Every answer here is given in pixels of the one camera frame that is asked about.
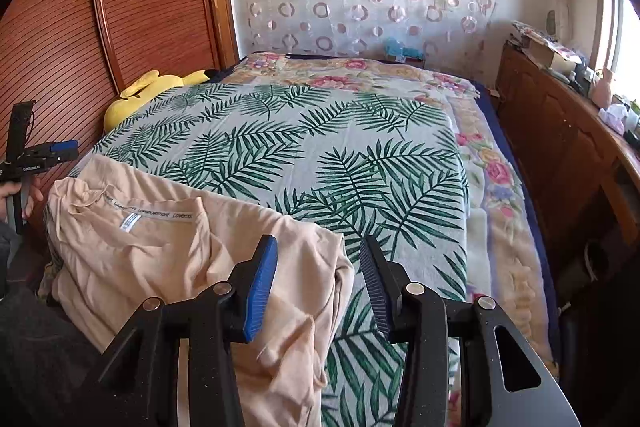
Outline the person's left hand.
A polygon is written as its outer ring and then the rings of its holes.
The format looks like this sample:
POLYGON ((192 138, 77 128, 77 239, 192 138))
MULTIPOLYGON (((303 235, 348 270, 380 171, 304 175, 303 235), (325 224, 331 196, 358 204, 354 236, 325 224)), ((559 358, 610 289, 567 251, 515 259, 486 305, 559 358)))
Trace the person's left hand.
MULTIPOLYGON (((6 210, 6 202, 14 195, 21 192, 22 184, 20 182, 6 182, 0 186, 0 220, 8 221, 8 210, 6 210)), ((38 178, 32 178, 29 187, 29 195, 27 197, 26 206, 22 212, 22 217, 27 219, 34 211, 37 204, 43 202, 43 194, 41 192, 41 182, 38 178)))

